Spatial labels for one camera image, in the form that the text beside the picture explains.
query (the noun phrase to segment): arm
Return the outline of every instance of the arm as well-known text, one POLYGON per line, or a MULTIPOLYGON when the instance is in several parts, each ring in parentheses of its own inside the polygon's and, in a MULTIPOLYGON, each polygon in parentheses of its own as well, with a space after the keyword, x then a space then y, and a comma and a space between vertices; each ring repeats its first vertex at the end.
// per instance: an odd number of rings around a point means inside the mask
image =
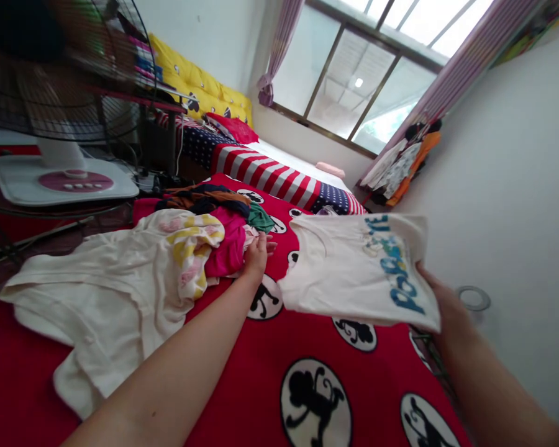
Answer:
POLYGON ((275 245, 260 233, 242 276, 143 362, 63 445, 181 446, 217 385, 261 284, 267 250, 275 245))
POLYGON ((559 426, 495 357, 453 290, 422 266, 419 272, 439 302, 435 344, 478 445, 559 447, 559 426))

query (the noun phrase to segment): yellow headboard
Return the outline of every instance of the yellow headboard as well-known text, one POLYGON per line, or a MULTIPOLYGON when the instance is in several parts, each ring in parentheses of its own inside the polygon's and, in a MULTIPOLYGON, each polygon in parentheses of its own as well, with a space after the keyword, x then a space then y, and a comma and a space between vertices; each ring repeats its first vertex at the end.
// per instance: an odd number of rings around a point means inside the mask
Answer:
POLYGON ((149 40, 155 52, 155 63, 163 69, 163 81, 180 93, 194 96, 199 102, 183 101, 195 119, 207 112, 240 120, 253 126, 252 104, 246 96, 227 86, 221 85, 207 71, 183 58, 154 34, 149 40))

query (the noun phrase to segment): pink curtain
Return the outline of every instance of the pink curtain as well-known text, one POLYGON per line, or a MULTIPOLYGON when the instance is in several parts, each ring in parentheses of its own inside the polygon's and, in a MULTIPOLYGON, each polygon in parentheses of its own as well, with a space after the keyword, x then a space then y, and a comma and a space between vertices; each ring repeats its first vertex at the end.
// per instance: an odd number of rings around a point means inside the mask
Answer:
POLYGON ((292 41, 292 35, 296 29, 296 24, 302 12, 304 0, 284 0, 279 15, 278 27, 275 30, 269 67, 257 82, 259 89, 259 102, 269 107, 273 104, 273 78, 278 74, 280 65, 288 52, 288 47, 292 41))
POLYGON ((409 126, 443 117, 488 69, 541 3, 541 0, 494 0, 362 178, 404 138, 409 126))

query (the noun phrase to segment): metal ring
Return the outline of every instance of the metal ring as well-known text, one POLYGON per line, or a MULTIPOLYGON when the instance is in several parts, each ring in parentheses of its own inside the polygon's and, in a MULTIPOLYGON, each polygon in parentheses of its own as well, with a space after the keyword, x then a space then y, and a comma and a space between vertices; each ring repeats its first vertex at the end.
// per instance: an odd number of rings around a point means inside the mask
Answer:
POLYGON ((455 291, 455 294, 458 296, 458 298, 460 298, 464 307, 466 307, 466 309, 471 310, 473 312, 482 312, 483 310, 486 310, 491 306, 491 297, 488 296, 488 294, 484 290, 479 289, 478 287, 475 286, 458 287, 455 291), (468 304, 464 302, 464 300, 461 298, 461 294, 467 291, 472 291, 479 294, 481 297, 480 304, 468 304))

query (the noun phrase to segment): red pillow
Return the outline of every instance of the red pillow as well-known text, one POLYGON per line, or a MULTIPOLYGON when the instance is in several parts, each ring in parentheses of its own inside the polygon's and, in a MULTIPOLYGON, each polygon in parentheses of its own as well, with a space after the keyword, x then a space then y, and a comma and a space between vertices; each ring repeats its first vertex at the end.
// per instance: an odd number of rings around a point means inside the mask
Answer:
POLYGON ((223 133, 230 133, 234 140, 240 144, 257 143, 259 136, 250 126, 242 122, 239 118, 226 118, 212 112, 207 112, 207 121, 221 130, 223 133))

